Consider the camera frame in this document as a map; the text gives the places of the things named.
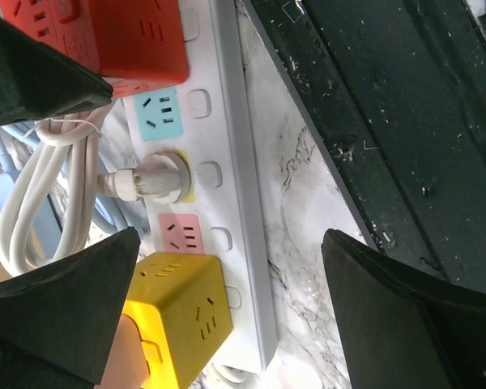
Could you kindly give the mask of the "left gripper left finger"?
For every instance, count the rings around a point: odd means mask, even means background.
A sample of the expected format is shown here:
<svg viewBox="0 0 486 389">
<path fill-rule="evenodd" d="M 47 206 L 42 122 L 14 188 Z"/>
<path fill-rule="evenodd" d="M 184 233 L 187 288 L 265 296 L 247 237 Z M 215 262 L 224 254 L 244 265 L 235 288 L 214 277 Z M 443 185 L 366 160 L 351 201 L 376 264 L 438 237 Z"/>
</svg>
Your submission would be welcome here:
<svg viewBox="0 0 486 389">
<path fill-rule="evenodd" d="M 0 388 L 100 384 L 139 245 L 124 229 L 0 283 Z"/>
</svg>

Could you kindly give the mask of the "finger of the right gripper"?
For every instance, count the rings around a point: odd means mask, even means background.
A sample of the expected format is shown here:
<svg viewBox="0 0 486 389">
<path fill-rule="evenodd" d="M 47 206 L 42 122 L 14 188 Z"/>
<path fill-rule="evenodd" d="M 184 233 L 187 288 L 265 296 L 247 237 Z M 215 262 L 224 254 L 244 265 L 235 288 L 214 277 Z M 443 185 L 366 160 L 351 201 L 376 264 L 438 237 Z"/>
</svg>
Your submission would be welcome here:
<svg viewBox="0 0 486 389">
<path fill-rule="evenodd" d="M 91 111 L 112 99 L 99 75 L 0 17 L 0 126 Z"/>
</svg>

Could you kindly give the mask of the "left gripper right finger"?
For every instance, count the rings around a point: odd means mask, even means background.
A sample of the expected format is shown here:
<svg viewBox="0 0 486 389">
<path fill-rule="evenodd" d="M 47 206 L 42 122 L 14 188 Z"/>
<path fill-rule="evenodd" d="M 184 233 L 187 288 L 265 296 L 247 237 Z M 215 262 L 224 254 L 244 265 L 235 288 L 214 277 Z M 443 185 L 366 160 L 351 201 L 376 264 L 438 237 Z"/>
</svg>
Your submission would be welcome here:
<svg viewBox="0 0 486 389">
<path fill-rule="evenodd" d="M 354 388 L 486 388 L 486 294 L 329 229 L 322 257 Z"/>
</svg>

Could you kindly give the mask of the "yellow cube socket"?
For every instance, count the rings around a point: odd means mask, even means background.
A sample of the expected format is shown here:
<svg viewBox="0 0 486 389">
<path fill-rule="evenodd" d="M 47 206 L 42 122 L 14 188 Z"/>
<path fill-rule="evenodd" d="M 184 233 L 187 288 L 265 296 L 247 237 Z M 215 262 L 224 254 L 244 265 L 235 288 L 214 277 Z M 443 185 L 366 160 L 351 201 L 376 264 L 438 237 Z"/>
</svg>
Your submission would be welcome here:
<svg viewBox="0 0 486 389">
<path fill-rule="evenodd" d="M 134 269 L 122 313 L 137 326 L 145 388 L 187 388 L 232 332 L 220 261 L 154 253 Z"/>
</svg>

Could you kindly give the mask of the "red cube socket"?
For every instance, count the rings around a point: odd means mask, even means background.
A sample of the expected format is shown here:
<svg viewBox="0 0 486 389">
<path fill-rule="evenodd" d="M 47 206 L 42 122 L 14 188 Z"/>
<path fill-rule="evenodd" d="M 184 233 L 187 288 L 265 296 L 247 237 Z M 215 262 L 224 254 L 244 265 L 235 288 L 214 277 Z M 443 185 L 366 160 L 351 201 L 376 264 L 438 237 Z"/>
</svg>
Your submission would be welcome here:
<svg viewBox="0 0 486 389">
<path fill-rule="evenodd" d="M 3 0 L 4 19 L 105 78 L 116 97 L 189 76 L 177 1 Z"/>
</svg>

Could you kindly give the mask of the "white multicolour power strip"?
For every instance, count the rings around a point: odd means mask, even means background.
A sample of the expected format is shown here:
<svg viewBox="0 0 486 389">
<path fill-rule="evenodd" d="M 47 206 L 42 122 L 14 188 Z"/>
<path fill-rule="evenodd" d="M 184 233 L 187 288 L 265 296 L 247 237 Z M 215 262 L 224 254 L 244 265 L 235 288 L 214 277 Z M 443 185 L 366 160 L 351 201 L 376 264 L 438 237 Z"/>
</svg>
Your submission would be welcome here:
<svg viewBox="0 0 486 389">
<path fill-rule="evenodd" d="M 188 198 L 146 201 L 151 240 L 158 251 L 220 260 L 233 330 L 214 361 L 259 373 L 278 340 L 236 7 L 231 1 L 179 7 L 188 79 L 123 101 L 137 157 L 176 152 L 190 169 Z"/>
</svg>

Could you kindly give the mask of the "white round plug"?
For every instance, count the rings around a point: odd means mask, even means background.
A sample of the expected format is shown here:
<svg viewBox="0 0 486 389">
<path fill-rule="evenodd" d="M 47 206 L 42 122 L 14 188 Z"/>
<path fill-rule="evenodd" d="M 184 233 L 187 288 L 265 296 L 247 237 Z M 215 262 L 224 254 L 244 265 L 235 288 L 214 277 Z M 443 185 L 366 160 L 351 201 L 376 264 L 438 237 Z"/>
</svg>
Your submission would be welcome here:
<svg viewBox="0 0 486 389">
<path fill-rule="evenodd" d="M 135 168 L 100 174 L 97 178 L 99 194 L 128 202 L 150 199 L 160 204 L 178 203 L 190 189 L 187 161 L 181 153 L 171 151 L 147 155 Z"/>
</svg>

